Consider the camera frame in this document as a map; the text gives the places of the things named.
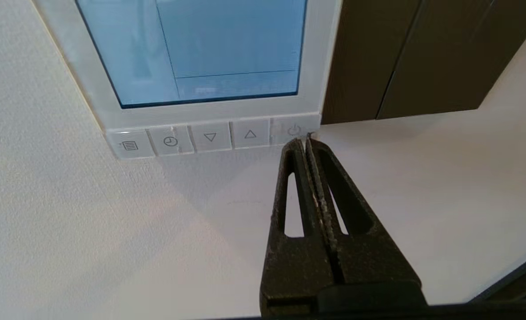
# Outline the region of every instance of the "button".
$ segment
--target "button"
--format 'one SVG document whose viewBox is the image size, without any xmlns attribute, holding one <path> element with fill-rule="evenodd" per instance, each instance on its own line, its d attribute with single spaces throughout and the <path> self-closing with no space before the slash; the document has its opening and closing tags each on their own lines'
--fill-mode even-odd
<svg viewBox="0 0 526 320">
<path fill-rule="evenodd" d="M 108 132 L 107 141 L 119 159 L 155 156 L 145 130 Z"/>
<path fill-rule="evenodd" d="M 198 152 L 231 150 L 228 122 L 192 125 L 191 128 Z"/>
<path fill-rule="evenodd" d="M 320 128 L 320 115 L 275 118 L 271 124 L 271 144 L 286 144 Z"/>
<path fill-rule="evenodd" d="M 187 126 L 167 126 L 149 129 L 151 140 L 159 156 L 194 153 Z"/>
<path fill-rule="evenodd" d="M 269 119 L 234 121 L 231 128 L 235 148 L 269 145 Z"/>
</svg>

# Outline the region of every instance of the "wooden panel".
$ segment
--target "wooden panel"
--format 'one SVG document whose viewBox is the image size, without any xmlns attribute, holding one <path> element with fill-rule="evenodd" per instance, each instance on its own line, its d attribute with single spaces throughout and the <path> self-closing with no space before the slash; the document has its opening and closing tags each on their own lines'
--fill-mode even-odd
<svg viewBox="0 0 526 320">
<path fill-rule="evenodd" d="M 323 124 L 373 119 L 419 0 L 345 0 Z"/>
<path fill-rule="evenodd" d="M 526 0 L 423 0 L 379 118 L 476 109 L 526 38 Z"/>
</svg>

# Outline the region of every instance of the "blue display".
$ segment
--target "blue display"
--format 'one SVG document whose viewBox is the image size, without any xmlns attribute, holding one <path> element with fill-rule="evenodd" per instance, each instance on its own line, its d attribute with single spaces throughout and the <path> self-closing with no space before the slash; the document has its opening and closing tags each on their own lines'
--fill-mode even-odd
<svg viewBox="0 0 526 320">
<path fill-rule="evenodd" d="M 296 95 L 306 0 L 77 0 L 122 108 Z"/>
</svg>

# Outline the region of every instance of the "white wall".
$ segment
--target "white wall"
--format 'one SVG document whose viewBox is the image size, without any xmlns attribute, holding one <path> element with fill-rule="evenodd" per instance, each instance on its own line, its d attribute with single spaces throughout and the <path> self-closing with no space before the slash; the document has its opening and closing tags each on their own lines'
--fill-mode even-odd
<svg viewBox="0 0 526 320">
<path fill-rule="evenodd" d="M 423 281 L 526 260 L 526 43 L 478 111 L 322 129 Z M 0 0 L 0 319 L 259 312 L 279 148 L 119 162 L 27 0 Z"/>
</svg>

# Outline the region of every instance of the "wall-mounted thermostat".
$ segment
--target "wall-mounted thermostat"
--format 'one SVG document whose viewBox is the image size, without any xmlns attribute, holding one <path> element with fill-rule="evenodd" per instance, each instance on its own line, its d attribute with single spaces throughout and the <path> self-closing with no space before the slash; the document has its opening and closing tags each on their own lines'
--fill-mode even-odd
<svg viewBox="0 0 526 320">
<path fill-rule="evenodd" d="M 121 158 L 318 129 L 342 0 L 34 0 Z"/>
</svg>

